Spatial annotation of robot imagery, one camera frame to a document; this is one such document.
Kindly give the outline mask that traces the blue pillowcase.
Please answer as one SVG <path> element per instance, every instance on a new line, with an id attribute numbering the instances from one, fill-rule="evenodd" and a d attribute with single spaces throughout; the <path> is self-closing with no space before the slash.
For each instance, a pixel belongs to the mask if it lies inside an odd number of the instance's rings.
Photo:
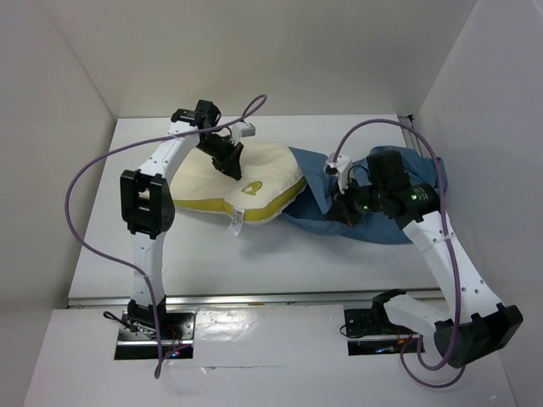
<path id="1" fill-rule="evenodd" d="M 431 158 L 424 158 L 415 150 L 395 146 L 377 146 L 369 155 L 395 150 L 402 156 L 406 171 L 409 173 L 411 184 L 434 184 L 438 189 L 437 170 Z M 395 222 L 382 213 L 366 215 L 360 223 L 349 227 L 345 223 L 327 219 L 326 213 L 332 205 L 332 188 L 336 179 L 326 174 L 324 170 L 327 156 L 300 148 L 290 148 L 297 161 L 307 186 L 296 199 L 280 215 L 290 224 L 303 231 L 321 236 L 342 236 L 366 243 L 383 245 L 411 244 L 405 233 Z M 365 170 L 368 169 L 367 158 L 354 161 L 356 167 L 351 171 L 361 186 L 368 185 Z"/>

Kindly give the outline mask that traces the cream yellow pillow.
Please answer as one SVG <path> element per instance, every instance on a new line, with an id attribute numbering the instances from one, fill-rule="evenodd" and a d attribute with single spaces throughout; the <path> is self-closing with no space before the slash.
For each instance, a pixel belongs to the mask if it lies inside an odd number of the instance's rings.
<path id="1" fill-rule="evenodd" d="M 306 186 L 290 148 L 246 142 L 240 156 L 242 177 L 236 181 L 216 170 L 211 157 L 194 149 L 170 186 L 179 209 L 227 215 L 228 230 L 237 236 L 245 225 L 261 225 L 278 217 Z"/>

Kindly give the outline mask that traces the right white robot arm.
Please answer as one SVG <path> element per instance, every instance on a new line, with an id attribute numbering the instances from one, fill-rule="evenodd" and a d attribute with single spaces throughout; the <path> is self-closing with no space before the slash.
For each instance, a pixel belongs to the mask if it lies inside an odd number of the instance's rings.
<path id="1" fill-rule="evenodd" d="M 368 156 L 365 186 L 354 178 L 352 169 L 351 160 L 338 153 L 326 161 L 325 171 L 337 178 L 329 216 L 348 226 L 372 214 L 393 220 L 422 255 L 449 307 L 441 311 L 402 289 L 389 290 L 372 300 L 373 328 L 390 332 L 403 326 L 431 339 L 453 368 L 502 349 L 523 316 L 517 306 L 504 305 L 484 282 L 456 237 L 435 189 L 428 183 L 412 183 L 400 153 L 394 150 Z"/>

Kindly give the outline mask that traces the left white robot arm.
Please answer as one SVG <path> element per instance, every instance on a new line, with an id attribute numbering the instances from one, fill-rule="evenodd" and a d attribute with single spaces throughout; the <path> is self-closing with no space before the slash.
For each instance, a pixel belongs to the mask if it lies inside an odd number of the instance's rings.
<path id="1" fill-rule="evenodd" d="M 171 116 L 169 139 L 135 170 L 120 176 L 121 217 L 132 235 L 134 273 L 127 314 L 146 337 L 160 337 L 167 328 L 166 295 L 162 282 L 165 234 L 173 225 L 175 205 L 171 183 L 184 159 L 195 148 L 207 154 L 215 170 L 241 179 L 243 137 L 255 127 L 243 120 L 225 125 L 218 133 L 221 111 L 210 101 L 198 101 L 194 110 L 178 109 Z"/>

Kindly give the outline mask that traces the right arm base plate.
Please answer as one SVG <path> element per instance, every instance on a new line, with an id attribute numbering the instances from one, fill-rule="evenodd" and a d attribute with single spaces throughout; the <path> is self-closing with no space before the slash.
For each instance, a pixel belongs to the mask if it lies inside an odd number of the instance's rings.
<path id="1" fill-rule="evenodd" d="M 418 337 L 417 332 L 376 317 L 371 309 L 345 309 L 339 333 L 348 339 L 372 336 Z"/>

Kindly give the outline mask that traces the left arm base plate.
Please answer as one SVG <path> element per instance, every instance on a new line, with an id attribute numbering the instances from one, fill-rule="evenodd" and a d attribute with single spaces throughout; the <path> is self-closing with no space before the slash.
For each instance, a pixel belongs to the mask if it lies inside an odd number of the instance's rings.
<path id="1" fill-rule="evenodd" d="M 124 310 L 120 320 L 117 343 L 120 345 L 154 345 L 156 331 L 153 327 L 131 321 Z M 190 344 L 194 338 L 196 315 L 194 311 L 174 312 L 166 316 L 165 327 L 161 327 L 161 343 L 166 346 Z"/>

